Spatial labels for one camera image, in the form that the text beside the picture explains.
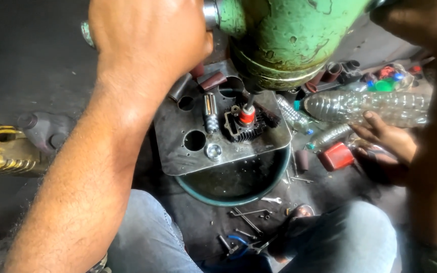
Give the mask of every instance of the gold metal part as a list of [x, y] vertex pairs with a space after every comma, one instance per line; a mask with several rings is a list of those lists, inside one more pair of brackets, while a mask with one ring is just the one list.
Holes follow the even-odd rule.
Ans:
[[0, 173], [39, 177], [49, 166], [49, 159], [13, 126], [0, 126]]

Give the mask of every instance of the green basin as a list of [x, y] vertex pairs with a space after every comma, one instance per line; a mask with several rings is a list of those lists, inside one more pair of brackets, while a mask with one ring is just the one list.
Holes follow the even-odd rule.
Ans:
[[270, 193], [288, 167], [290, 145], [253, 157], [175, 177], [180, 186], [203, 203], [237, 207]]

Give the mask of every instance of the green drill press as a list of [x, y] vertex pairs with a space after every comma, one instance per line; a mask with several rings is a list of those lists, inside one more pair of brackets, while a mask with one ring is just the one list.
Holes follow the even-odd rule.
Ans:
[[[385, 0], [205, 0], [207, 28], [230, 36], [231, 59], [259, 89], [290, 90], [312, 79], [353, 22]], [[88, 24], [82, 33], [93, 45]]]

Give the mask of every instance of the blue bottle cap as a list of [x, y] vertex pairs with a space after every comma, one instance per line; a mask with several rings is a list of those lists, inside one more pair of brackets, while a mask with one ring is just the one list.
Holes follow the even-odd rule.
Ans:
[[296, 110], [296, 111], [300, 110], [300, 103], [301, 103], [301, 101], [294, 101], [294, 104], [293, 104], [294, 110]]
[[402, 80], [404, 78], [404, 75], [401, 73], [395, 73], [394, 77], [392, 77], [392, 79], [394, 80], [394, 82], [398, 82], [400, 80]]

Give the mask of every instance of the leg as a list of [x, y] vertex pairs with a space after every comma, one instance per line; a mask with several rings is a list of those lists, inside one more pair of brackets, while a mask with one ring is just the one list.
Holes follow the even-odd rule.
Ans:
[[389, 273], [397, 254], [396, 232], [387, 215], [366, 202], [323, 214], [301, 232], [291, 222], [282, 254], [292, 261], [280, 273]]
[[117, 273], [202, 272], [185, 252], [182, 234], [171, 217], [142, 190], [131, 190], [108, 255], [108, 266]]

